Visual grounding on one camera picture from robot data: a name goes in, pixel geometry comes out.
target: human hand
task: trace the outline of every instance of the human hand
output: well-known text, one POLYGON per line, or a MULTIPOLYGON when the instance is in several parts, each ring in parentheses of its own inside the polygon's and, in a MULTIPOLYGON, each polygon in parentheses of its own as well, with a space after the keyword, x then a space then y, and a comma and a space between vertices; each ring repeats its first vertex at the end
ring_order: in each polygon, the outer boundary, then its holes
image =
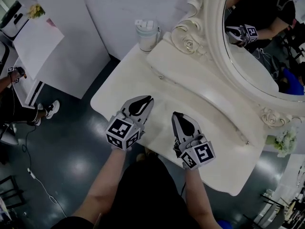
POLYGON ((246 45, 246 42, 240 41, 240 42, 236 42, 236 43, 233 43, 233 44, 240 47, 240 48, 243 48, 246 45))
POLYGON ((121 148, 119 148, 119 147, 117 147, 117 146, 115 146, 115 145, 111 145, 111 149, 112 149, 112 150, 121 150, 121 151, 123 151, 123 152, 128 152, 128 151, 131 151, 131 150, 132 150, 132 147, 129 147, 129 148, 127 148, 126 150, 123 150, 123 149, 121 149, 121 148))
POLYGON ((16 78, 21 77, 18 70, 15 69, 11 74, 10 74, 10 78, 11 81, 14 82, 16 80, 16 78))

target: white cabinet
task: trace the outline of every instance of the white cabinet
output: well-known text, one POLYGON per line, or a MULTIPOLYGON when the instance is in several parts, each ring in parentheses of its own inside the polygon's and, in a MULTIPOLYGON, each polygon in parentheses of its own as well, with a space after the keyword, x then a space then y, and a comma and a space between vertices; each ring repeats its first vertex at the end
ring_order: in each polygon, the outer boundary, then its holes
POLYGON ((20 2, 26 7, 39 3, 46 12, 30 19, 13 42, 16 66, 22 64, 28 76, 15 84, 21 104, 32 108, 45 83, 82 98, 110 60, 84 1, 20 2), (47 23, 49 18, 56 26, 47 23))

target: ornate mirror frame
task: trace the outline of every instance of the ornate mirror frame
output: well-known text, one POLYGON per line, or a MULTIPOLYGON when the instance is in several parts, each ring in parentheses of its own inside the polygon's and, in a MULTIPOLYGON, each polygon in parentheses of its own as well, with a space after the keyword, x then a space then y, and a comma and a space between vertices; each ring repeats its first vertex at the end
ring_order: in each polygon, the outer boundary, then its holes
POLYGON ((278 97, 264 93, 251 85, 236 68, 226 49, 224 39, 224 6, 226 0, 203 0, 204 40, 210 54, 226 78, 245 96, 262 106, 262 120, 269 126, 282 126, 293 118, 305 116, 305 97, 278 93, 278 97), (268 114, 272 113, 273 123, 268 114))

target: dark floor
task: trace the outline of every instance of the dark floor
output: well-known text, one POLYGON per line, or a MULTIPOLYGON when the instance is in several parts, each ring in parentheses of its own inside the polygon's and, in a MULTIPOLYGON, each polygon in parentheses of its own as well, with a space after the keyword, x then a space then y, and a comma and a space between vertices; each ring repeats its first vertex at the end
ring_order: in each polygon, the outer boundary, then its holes
MULTIPOLYGON (((39 95, 38 102, 43 104, 59 99, 61 109, 51 120, 43 120, 41 126, 29 135, 31 169, 68 216, 83 201, 111 151, 104 138, 107 120, 91 108, 90 100, 117 63, 115 60, 108 63, 81 100, 47 85, 39 95)), ((14 175, 18 186, 24 190, 26 204, 15 210, 26 228, 48 229, 62 219, 63 214, 49 200, 39 182, 27 172, 29 157, 22 152, 21 145, 26 133, 33 127, 17 124, 17 129, 20 145, 0 146, 7 150, 10 160, 5 166, 0 164, 0 179, 14 175)), ((136 155, 142 151, 140 145, 133 147, 128 152, 125 167, 134 162, 136 155)), ((266 189, 275 190, 279 181, 275 177, 281 177, 288 159, 277 158, 276 153, 263 152, 246 185, 236 197, 206 187, 215 217, 229 220, 234 228, 245 223, 242 214, 254 218, 265 205, 259 194, 266 189)), ((165 158, 161 157, 161 160, 180 191, 184 184, 183 170, 165 158)))
POLYGON ((269 55, 264 55, 262 56, 262 54, 258 54, 258 51, 255 50, 254 53, 252 53, 252 55, 256 58, 258 58, 257 60, 265 66, 265 68, 269 71, 270 74, 272 74, 275 70, 274 68, 271 66, 272 62, 271 62, 271 58, 272 56, 276 57, 279 61, 283 62, 287 68, 290 68, 290 63, 288 58, 288 52, 287 49, 281 44, 281 40, 282 37, 284 37, 284 33, 282 32, 280 35, 276 36, 275 38, 273 38, 270 42, 270 44, 268 44, 265 48, 263 48, 264 53, 268 53, 269 55))

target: chair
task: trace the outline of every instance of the chair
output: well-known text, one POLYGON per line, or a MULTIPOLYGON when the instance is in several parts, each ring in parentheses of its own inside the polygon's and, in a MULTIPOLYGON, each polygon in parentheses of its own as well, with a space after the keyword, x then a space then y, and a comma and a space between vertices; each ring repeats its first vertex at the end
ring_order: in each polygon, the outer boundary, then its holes
POLYGON ((267 227, 265 227, 265 229, 279 229, 284 222, 285 222, 285 208, 282 207, 278 211, 273 221, 267 227))
POLYGON ((285 207, 283 205, 273 201, 272 199, 264 196, 264 195, 261 195, 261 196, 264 197, 265 199, 273 202, 273 204, 267 210, 267 212, 264 214, 264 216, 260 219, 260 221, 258 223, 255 223, 252 219, 250 219, 246 215, 244 215, 244 217, 247 218, 252 223, 253 228, 256 228, 256 229, 279 229, 281 227, 281 225, 283 225, 283 223, 285 222, 285 207), (273 221, 268 226, 263 227, 264 224, 269 220, 269 218, 271 217, 271 215, 275 211, 276 207, 280 208, 277 215, 274 217, 273 221))
POLYGON ((11 146, 19 144, 11 124, 0 124, 0 142, 11 146))
POLYGON ((296 60, 301 55, 303 56, 303 52, 305 52, 305 50, 303 48, 300 48, 300 45, 305 42, 305 24, 297 22, 293 29, 284 31, 286 35, 282 38, 281 43, 283 43, 284 47, 288 51, 289 56, 287 59, 293 58, 296 60), (296 51, 296 57, 292 56, 290 47, 292 47, 296 51))
POLYGON ((23 191, 18 188, 18 186, 17 186, 17 184, 14 181, 12 176, 9 176, 9 177, 1 180, 0 181, 0 185, 3 184, 4 182, 9 181, 9 180, 11 180, 11 183, 13 184, 13 188, 10 189, 10 190, 7 190, 7 191, 4 191, 4 192, 0 193, 0 197, 2 198, 3 201, 6 201, 6 200, 8 200, 8 199, 10 199, 12 197, 18 196, 19 199, 20 199, 20 203, 8 205, 8 206, 6 206, 6 208, 10 209, 10 208, 18 207, 20 205, 24 205, 25 204, 25 200, 24 200, 24 198, 22 196, 23 191))

